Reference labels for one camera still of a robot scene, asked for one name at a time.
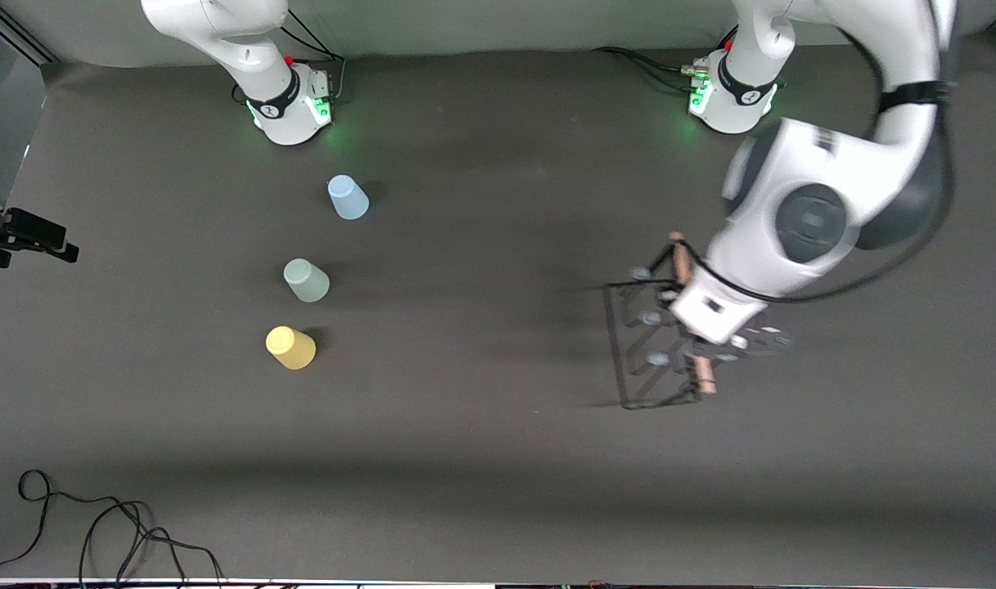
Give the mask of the light blue plastic cup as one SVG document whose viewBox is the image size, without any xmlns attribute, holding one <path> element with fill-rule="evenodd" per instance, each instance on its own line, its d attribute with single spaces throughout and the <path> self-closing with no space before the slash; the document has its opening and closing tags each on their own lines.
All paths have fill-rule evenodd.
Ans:
<svg viewBox="0 0 996 589">
<path fill-rule="evenodd" d="M 327 183 L 327 193 L 341 219 L 359 219 L 370 209 L 370 199 L 366 192 L 349 175 L 333 176 Z"/>
</svg>

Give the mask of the dark grey table sheet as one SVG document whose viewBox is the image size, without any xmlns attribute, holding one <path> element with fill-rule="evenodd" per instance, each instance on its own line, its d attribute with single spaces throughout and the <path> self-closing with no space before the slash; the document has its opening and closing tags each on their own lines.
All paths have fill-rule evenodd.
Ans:
<svg viewBox="0 0 996 589">
<path fill-rule="evenodd" d="M 794 350 L 650 411 L 617 406 L 599 287 L 718 230 L 740 141 L 625 63 L 362 60 L 295 149 L 216 68 L 45 78 L 11 198 L 82 253 L 0 271 L 0 560 L 40 469 L 145 501 L 235 578 L 996 587 L 995 30 L 964 45 L 935 242 L 775 308 Z M 277 326 L 309 366 L 269 353 Z"/>
</svg>

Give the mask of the black wire cup holder rack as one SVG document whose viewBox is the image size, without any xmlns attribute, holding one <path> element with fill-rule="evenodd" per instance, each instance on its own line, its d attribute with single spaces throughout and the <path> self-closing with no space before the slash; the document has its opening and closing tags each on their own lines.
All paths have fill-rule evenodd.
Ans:
<svg viewBox="0 0 996 589">
<path fill-rule="evenodd" d="M 717 392 L 714 345 L 673 313 L 695 271 L 681 232 L 626 282 L 602 285 L 616 403 L 628 411 L 683 407 Z"/>
</svg>

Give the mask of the yellow plastic cup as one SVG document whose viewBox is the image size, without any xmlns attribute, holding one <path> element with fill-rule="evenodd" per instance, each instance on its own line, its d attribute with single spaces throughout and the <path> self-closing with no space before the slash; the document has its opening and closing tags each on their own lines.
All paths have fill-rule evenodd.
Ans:
<svg viewBox="0 0 996 589">
<path fill-rule="evenodd" d="M 265 344 L 269 353 L 292 371 L 309 366 L 317 356 L 315 340 L 289 326 L 274 327 L 266 336 Z"/>
</svg>

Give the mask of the pale green plastic cup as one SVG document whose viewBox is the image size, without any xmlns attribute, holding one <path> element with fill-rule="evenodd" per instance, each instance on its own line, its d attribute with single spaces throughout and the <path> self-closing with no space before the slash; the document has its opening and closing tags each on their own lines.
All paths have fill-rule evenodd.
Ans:
<svg viewBox="0 0 996 589">
<path fill-rule="evenodd" d="M 307 259 L 292 259 L 283 268 L 283 279 L 293 295 L 304 303 L 324 299 L 331 288 L 329 276 Z"/>
</svg>

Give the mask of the aluminium frame rail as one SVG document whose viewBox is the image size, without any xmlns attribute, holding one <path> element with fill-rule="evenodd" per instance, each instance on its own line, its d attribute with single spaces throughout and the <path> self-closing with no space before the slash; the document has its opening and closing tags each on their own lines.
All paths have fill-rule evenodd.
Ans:
<svg viewBox="0 0 996 589">
<path fill-rule="evenodd" d="M 37 67 L 60 63 L 60 57 L 0 4 L 0 40 Z"/>
</svg>

